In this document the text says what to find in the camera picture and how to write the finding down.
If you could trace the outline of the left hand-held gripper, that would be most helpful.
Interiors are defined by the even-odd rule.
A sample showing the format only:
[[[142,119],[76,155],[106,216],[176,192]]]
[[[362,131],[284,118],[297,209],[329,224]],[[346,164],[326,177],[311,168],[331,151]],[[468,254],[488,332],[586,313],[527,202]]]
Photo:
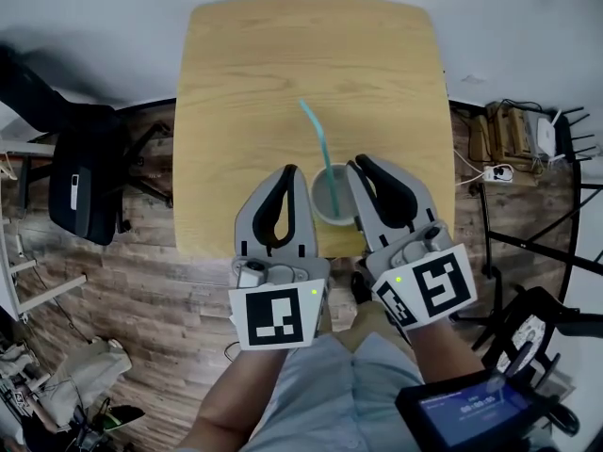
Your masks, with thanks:
[[[308,347],[325,304],[330,262],[318,244],[305,177],[293,164],[252,192],[235,221],[231,320],[243,349]],[[286,258],[247,258],[261,256]]]

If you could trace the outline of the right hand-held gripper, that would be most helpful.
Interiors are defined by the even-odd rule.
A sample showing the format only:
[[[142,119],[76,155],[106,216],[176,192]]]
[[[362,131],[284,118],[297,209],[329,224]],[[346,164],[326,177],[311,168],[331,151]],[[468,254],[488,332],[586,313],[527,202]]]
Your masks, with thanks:
[[[371,251],[366,266],[374,279],[373,298],[399,330],[427,326],[477,300],[465,246],[454,243],[446,223],[436,220],[432,195],[421,180],[365,153],[347,163],[346,175]],[[406,228],[420,226],[406,236]]]

